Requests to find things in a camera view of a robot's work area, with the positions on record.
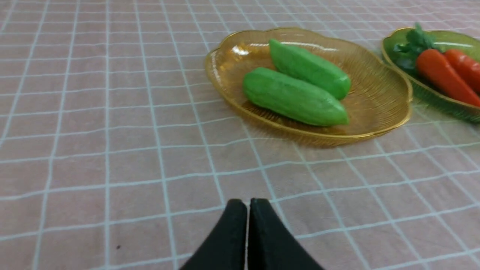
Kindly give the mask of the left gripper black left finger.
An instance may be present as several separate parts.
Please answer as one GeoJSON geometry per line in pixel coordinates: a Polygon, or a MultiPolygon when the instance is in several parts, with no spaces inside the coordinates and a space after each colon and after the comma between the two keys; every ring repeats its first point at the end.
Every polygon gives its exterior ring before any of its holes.
{"type": "Polygon", "coordinates": [[[230,199],[203,243],[181,270],[243,270],[248,210],[240,199],[230,199]]]}

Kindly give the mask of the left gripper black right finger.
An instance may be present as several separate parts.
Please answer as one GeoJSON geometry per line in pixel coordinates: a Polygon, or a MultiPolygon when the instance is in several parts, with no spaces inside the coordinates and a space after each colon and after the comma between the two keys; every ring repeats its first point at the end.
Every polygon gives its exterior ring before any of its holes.
{"type": "Polygon", "coordinates": [[[247,240],[249,270],[322,270],[286,229],[269,200],[250,201],[247,240]]]}

